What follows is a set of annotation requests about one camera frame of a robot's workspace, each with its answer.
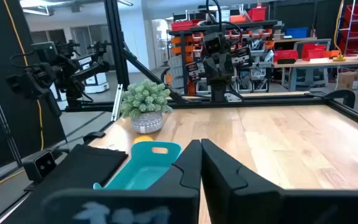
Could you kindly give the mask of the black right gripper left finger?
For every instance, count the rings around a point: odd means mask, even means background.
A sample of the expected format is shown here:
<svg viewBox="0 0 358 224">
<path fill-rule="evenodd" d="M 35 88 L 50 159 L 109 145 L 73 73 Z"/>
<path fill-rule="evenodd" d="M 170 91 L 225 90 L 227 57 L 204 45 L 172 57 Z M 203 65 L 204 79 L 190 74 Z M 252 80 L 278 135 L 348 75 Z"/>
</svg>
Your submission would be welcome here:
<svg viewBox="0 0 358 224">
<path fill-rule="evenodd" d="M 104 187 L 66 189 L 43 203 L 45 223 L 197 223 L 202 147 L 142 141 Z"/>
</svg>

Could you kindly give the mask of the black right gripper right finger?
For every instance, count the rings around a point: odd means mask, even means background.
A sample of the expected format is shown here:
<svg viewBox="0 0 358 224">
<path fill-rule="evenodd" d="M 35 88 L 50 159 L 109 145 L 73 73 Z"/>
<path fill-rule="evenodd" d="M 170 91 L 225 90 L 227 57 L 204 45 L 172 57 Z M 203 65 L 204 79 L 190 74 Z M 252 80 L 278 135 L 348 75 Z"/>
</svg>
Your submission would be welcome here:
<svg viewBox="0 0 358 224">
<path fill-rule="evenodd" d="M 285 190 L 202 139 L 212 223 L 358 223 L 358 190 Z"/>
</svg>

